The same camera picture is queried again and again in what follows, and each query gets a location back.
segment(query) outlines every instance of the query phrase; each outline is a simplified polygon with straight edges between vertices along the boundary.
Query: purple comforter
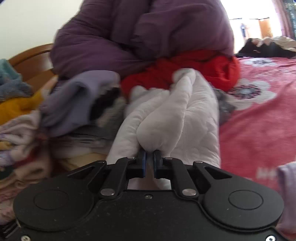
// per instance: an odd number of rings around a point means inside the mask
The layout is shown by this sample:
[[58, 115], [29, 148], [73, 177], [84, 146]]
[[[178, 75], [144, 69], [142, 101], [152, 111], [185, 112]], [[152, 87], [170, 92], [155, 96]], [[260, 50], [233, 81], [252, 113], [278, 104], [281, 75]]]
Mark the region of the purple comforter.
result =
[[55, 72], [67, 78], [88, 70], [125, 77], [188, 50], [230, 56], [233, 44], [220, 0], [85, 0], [58, 31], [50, 56]]

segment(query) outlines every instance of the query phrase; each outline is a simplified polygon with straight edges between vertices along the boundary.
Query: floral bedspread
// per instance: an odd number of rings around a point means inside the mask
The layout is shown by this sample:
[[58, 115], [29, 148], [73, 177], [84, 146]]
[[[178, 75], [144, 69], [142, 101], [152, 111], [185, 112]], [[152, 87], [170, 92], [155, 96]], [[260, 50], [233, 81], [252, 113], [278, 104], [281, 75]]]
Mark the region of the floral bedspread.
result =
[[222, 169], [277, 189], [276, 168], [296, 155], [296, 60], [243, 58], [228, 92], [237, 107], [220, 128]]

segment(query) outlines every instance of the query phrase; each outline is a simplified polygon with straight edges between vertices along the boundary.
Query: screw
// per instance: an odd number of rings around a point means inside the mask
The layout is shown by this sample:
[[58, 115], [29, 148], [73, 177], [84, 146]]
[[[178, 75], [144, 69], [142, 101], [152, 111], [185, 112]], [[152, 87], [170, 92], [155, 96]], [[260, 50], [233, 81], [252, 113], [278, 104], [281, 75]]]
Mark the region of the screw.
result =
[[31, 241], [30, 237], [27, 235], [24, 235], [20, 238], [21, 241]]
[[153, 198], [153, 196], [151, 194], [145, 195], [145, 199], [152, 199], [152, 198]]
[[187, 188], [187, 189], [184, 189], [182, 191], [182, 194], [184, 196], [188, 196], [188, 197], [192, 197], [192, 196], [195, 196], [196, 195], [196, 191], [194, 189], [191, 189], [191, 188]]
[[112, 196], [112, 195], [115, 194], [115, 191], [113, 189], [111, 189], [111, 188], [105, 188], [105, 189], [101, 190], [101, 194], [103, 196]]
[[276, 237], [274, 237], [273, 235], [268, 236], [268, 237], [266, 238], [266, 241], [276, 241]]

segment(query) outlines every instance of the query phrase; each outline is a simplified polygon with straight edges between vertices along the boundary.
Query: blue fuzzy fabric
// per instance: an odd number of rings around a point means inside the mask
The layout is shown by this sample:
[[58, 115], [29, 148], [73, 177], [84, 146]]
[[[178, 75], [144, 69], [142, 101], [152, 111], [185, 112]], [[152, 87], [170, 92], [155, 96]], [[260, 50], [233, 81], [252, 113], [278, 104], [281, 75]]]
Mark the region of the blue fuzzy fabric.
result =
[[0, 59], [0, 102], [15, 97], [30, 97], [33, 94], [30, 85], [22, 81], [6, 59]]

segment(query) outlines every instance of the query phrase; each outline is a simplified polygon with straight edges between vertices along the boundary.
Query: lavender garment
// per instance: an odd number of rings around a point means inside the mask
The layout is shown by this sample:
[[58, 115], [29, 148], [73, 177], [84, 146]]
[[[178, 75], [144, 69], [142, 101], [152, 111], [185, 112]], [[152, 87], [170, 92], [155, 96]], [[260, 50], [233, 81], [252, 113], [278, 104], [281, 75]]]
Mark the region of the lavender garment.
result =
[[85, 0], [57, 33], [51, 60], [60, 76], [111, 70], [125, 77], [159, 57], [208, 49], [233, 55], [220, 0]]
[[278, 181], [285, 209], [277, 227], [296, 233], [296, 161], [278, 167]]
[[118, 82], [118, 74], [112, 71], [94, 70], [75, 76], [42, 103], [41, 127], [47, 129], [50, 137], [57, 137], [89, 124], [100, 90]]

